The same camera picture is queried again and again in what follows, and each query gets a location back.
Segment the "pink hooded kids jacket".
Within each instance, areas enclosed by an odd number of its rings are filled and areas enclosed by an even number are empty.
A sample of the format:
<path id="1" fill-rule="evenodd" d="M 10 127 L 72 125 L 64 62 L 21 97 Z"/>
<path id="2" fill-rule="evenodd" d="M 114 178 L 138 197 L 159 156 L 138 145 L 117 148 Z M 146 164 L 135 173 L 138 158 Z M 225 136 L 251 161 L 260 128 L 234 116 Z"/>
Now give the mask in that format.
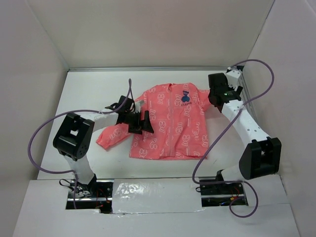
<path id="1" fill-rule="evenodd" d="M 200 159 L 209 147 L 205 112 L 209 91 L 188 82 L 156 85 L 143 92 L 141 111 L 149 112 L 154 132 L 135 134 L 131 158 L 152 160 Z"/>

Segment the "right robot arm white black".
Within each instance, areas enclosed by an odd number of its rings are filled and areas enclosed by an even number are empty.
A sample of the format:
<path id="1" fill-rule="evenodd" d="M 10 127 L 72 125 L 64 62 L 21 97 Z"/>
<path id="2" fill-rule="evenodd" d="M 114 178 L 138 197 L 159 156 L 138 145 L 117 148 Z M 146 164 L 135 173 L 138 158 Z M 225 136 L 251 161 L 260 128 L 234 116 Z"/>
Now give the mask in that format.
<path id="1" fill-rule="evenodd" d="M 262 130 L 246 109 L 241 98 L 243 88 L 238 83 L 241 75 L 237 68 L 208 75 L 210 103 L 232 123 L 244 145 L 237 165 L 217 172 L 215 187 L 222 194 L 232 189 L 232 181 L 251 180 L 279 171 L 281 141 Z"/>

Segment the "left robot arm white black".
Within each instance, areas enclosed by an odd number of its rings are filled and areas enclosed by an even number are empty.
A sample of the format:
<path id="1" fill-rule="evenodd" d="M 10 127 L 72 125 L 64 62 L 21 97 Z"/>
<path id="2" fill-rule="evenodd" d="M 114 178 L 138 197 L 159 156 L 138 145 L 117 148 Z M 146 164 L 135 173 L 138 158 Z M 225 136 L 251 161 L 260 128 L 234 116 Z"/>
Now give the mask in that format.
<path id="1" fill-rule="evenodd" d="M 53 146 L 75 171 L 78 178 L 72 187 L 75 191 L 86 197 L 92 197 L 97 193 L 97 178 L 86 155 L 95 131 L 112 125 L 126 124 L 128 133 L 154 133 L 149 111 L 145 110 L 144 106 L 144 99 L 134 101 L 121 96 L 117 103 L 95 114 L 79 115 L 71 112 L 66 115 L 53 139 Z"/>

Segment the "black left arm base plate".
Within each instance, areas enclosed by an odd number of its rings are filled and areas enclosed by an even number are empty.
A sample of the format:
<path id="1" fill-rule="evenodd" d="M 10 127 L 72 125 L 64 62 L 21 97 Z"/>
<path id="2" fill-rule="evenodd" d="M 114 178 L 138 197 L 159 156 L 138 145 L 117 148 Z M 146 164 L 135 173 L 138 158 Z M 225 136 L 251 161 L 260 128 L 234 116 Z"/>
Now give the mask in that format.
<path id="1" fill-rule="evenodd" d="M 59 185 L 68 189 L 67 210 L 95 209 L 102 214 L 112 213 L 113 180 L 97 180 L 92 193 L 79 185 L 74 193 L 74 180 L 60 179 Z"/>

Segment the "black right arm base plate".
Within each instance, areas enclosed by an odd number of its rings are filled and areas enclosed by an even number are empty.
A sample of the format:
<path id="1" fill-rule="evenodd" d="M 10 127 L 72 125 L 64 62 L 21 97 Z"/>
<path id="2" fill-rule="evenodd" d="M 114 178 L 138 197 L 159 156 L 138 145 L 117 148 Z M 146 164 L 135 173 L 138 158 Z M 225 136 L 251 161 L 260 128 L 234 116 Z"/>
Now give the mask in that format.
<path id="1" fill-rule="evenodd" d="M 229 206 L 232 201 L 233 205 L 247 205 L 241 183 L 205 184 L 214 181 L 214 178 L 200 179 L 202 184 L 196 187 L 196 192 L 201 196 L 202 207 Z"/>

